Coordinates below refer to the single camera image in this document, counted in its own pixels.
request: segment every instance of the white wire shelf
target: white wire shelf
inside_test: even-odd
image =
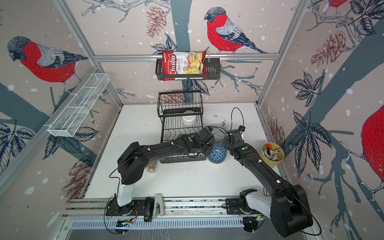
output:
[[[48,129],[48,132],[55,137],[73,137],[75,135],[109,83],[109,77],[105,73],[93,73],[88,74],[83,81],[86,81],[84,86],[77,93],[70,94],[69,97],[72,97],[72,100]]]

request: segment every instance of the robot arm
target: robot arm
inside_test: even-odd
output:
[[[157,160],[188,153],[210,155],[214,136],[209,127],[195,135],[181,135],[171,142],[140,146],[132,143],[118,159],[118,171],[121,175],[117,204],[123,207],[132,201],[134,183],[143,174],[144,168]],[[313,224],[309,204],[304,189],[300,185],[291,185],[261,160],[257,151],[244,143],[240,130],[227,132],[225,148],[230,154],[249,169],[264,185],[270,198],[264,197],[254,189],[240,193],[240,199],[246,207],[255,209],[269,217],[277,232],[289,236]]]

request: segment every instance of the pen holder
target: pen holder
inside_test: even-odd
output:
[[[266,145],[267,144],[271,144],[272,145],[272,149],[273,150],[276,150],[276,149],[279,149],[280,146],[277,145],[276,143],[273,143],[273,142],[267,142],[265,144],[263,144],[262,146],[262,149],[260,150],[259,152],[259,155],[260,157],[262,158],[262,160],[268,164],[268,166],[270,166],[271,168],[273,168],[274,166],[276,166],[279,162],[281,162],[283,159],[284,159],[284,151],[283,149],[281,148],[280,152],[277,153],[277,157],[280,158],[280,161],[272,161],[272,160],[269,160],[263,153],[263,150],[266,150]]]

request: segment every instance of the bird beak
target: bird beak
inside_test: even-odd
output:
[[[9,56],[11,56],[12,60],[15,61],[16,58],[15,58],[15,54],[14,53],[9,53]]]

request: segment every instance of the blue geometric ball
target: blue geometric ball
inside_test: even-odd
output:
[[[208,156],[208,159],[213,163],[221,163],[225,160],[227,156],[227,151],[219,142],[214,143],[211,154]]]

